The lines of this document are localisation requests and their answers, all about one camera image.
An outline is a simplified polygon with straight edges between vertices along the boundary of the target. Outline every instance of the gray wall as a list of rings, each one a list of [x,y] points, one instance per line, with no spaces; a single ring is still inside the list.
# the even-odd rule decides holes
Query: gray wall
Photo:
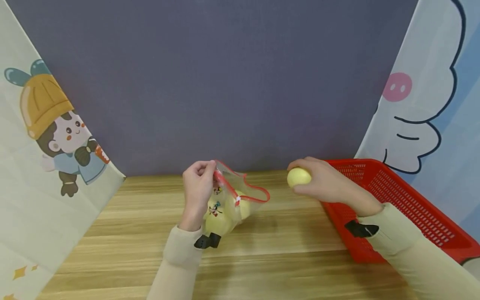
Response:
[[[127,176],[353,157],[416,0],[8,0]]]

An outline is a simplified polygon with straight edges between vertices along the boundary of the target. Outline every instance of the cartoon boy face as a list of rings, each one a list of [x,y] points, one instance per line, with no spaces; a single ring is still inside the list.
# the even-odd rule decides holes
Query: cartoon boy face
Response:
[[[69,111],[70,119],[64,116],[55,119],[57,130],[53,133],[53,140],[48,143],[50,150],[65,153],[73,153],[92,136],[82,119],[72,111]]]

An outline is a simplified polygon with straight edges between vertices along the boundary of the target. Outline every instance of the clear plastic bag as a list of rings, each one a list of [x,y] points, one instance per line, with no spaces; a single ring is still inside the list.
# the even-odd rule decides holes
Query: clear plastic bag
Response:
[[[222,236],[270,200],[266,189],[247,182],[247,174],[237,173],[218,160],[216,168],[214,192],[204,216],[205,237],[210,238],[209,246],[213,248]]]

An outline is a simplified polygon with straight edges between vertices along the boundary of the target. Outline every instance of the wood grain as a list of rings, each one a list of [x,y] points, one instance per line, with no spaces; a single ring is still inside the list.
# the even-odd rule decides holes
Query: wood grain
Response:
[[[271,201],[208,249],[194,300],[415,299],[389,265],[356,264],[318,201],[286,172],[249,174]],[[145,299],[183,209],[180,176],[127,178],[39,300]]]

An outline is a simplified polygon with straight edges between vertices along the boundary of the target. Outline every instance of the black clip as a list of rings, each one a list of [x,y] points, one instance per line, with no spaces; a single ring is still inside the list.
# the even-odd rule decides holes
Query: black clip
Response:
[[[345,228],[356,238],[369,238],[375,235],[380,229],[377,225],[363,225],[357,220],[351,220],[345,224]]]
[[[202,235],[194,244],[195,248],[207,249],[208,247],[217,248],[222,237],[215,233],[210,233],[210,236]]]

